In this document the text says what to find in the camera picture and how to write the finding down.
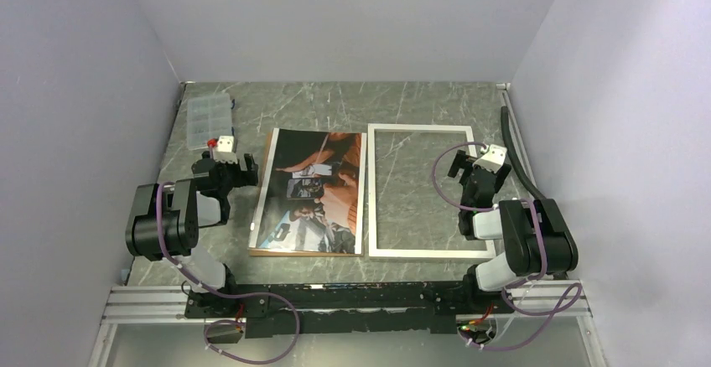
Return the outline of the white wooden picture frame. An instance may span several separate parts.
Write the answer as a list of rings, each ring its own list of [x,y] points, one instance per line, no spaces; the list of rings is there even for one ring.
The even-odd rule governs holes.
[[[381,249],[377,244],[376,132],[462,133],[474,140],[471,126],[369,123],[367,137],[368,256],[376,259],[471,260],[484,262],[496,256],[493,240],[485,240],[484,250],[405,250]]]

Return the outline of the clear plastic compartment box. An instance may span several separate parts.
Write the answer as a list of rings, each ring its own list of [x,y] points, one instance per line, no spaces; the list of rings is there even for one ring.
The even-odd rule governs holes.
[[[210,139],[233,136],[234,101],[226,92],[187,100],[186,147],[207,148]]]

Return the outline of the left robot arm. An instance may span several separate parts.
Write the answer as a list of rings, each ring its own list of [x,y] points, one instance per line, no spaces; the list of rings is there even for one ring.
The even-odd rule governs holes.
[[[191,178],[137,187],[125,231],[132,256],[165,261],[176,268],[193,292],[208,293],[207,306],[218,316],[232,315],[240,305],[229,268],[200,244],[202,228],[226,225],[233,189],[255,186],[258,165],[246,153],[218,160],[203,152]]]

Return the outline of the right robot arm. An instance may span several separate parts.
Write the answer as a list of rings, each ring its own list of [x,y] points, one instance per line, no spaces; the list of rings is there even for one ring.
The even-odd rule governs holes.
[[[503,252],[464,275],[461,301],[473,313],[491,305],[494,293],[521,281],[574,270],[579,251],[553,199],[506,199],[494,202],[511,171],[506,149],[489,146],[479,157],[464,150],[448,171],[459,178],[458,227],[466,240],[498,240]]]

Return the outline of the aluminium extrusion rail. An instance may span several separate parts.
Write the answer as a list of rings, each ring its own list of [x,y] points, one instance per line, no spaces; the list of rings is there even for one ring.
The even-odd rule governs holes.
[[[181,286],[114,287],[111,289],[101,316],[99,334],[93,349],[91,366],[108,364],[112,344],[122,325],[196,324],[209,325],[225,320],[227,325],[218,329],[225,339],[233,339],[239,332],[246,334],[244,318],[187,319],[184,315],[188,292]],[[480,326],[492,330],[501,326],[511,330],[515,322],[524,318],[541,318],[557,309],[555,318],[570,318],[576,323],[582,337],[584,355],[592,366],[605,366],[607,361],[595,331],[593,313],[582,284],[578,280],[544,280],[527,283],[510,289],[508,298],[513,302],[510,314],[484,315],[461,324],[477,320]]]

